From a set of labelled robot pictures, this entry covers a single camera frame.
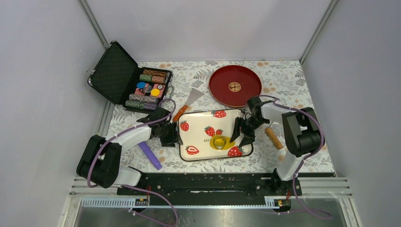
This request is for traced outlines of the yellow dough piece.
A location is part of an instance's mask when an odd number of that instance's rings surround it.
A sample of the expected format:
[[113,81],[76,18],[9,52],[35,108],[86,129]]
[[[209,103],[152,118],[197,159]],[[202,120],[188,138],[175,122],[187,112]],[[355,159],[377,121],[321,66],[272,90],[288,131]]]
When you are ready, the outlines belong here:
[[[213,140],[214,140],[215,137],[216,137],[216,135],[213,136],[213,137],[210,139],[209,145],[210,145],[211,148],[213,148],[213,149],[215,149],[215,150],[218,150],[218,149],[216,149],[215,146],[213,145]],[[229,138],[229,137],[227,137],[227,136],[224,136],[224,137],[226,138],[227,143],[226,143],[226,145],[225,145],[225,147],[224,147],[223,149],[219,149],[219,150],[227,150],[227,149],[230,149],[230,148],[232,148],[232,147],[235,146],[235,143],[234,143],[234,142],[230,142],[230,138]]]

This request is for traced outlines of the white strawberry tray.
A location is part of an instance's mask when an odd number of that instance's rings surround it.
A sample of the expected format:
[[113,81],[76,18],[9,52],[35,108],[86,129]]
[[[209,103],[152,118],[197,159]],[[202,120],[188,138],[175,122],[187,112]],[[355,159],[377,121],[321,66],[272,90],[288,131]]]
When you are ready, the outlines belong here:
[[214,110],[185,113],[178,120],[179,135],[183,141],[180,156],[185,161],[200,161],[218,158],[245,157],[253,152],[253,145],[239,147],[243,135],[235,146],[227,150],[215,150],[209,141],[215,135],[231,138],[236,117],[243,117],[239,109]]

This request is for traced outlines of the wooden dough roller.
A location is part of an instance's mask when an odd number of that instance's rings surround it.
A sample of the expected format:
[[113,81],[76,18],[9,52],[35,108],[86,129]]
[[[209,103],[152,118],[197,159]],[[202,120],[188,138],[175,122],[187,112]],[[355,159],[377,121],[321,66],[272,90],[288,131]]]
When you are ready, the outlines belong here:
[[282,143],[280,142],[280,140],[278,139],[277,135],[275,134],[275,132],[271,127],[267,127],[264,131],[276,149],[280,150],[283,148]]

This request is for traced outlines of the small glass cup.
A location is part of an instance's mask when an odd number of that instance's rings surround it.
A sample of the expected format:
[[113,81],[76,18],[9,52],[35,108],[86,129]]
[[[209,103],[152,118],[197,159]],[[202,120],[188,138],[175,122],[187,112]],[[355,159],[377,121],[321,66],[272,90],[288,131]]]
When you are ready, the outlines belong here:
[[224,136],[222,135],[216,135],[216,137],[213,140],[213,145],[215,146],[216,149],[223,149],[227,143],[227,140]]

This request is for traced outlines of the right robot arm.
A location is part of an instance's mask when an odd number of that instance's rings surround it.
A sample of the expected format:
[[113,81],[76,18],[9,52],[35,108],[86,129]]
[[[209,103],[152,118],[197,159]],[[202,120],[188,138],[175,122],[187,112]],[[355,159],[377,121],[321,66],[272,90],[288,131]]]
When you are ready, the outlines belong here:
[[258,95],[247,101],[251,116],[235,119],[230,140],[242,135],[239,147],[243,147],[254,143],[255,130],[263,124],[277,122],[282,125],[288,152],[274,171],[276,179],[272,180],[271,188],[274,193],[283,195],[290,189],[289,181],[297,177],[304,161],[321,150],[325,138],[313,108],[297,109],[279,104],[276,97],[269,98],[269,101],[262,101]]

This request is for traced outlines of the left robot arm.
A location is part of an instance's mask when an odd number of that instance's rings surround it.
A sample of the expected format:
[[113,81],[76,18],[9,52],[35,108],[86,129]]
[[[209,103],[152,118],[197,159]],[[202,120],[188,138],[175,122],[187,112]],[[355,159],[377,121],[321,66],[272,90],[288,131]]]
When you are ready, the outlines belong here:
[[177,126],[171,121],[171,112],[158,106],[147,116],[124,131],[107,139],[92,136],[76,168],[78,176],[87,180],[90,187],[109,188],[112,185],[128,185],[135,194],[142,194],[147,182],[141,178],[141,171],[121,166],[124,150],[158,138],[164,147],[174,146],[178,141]]

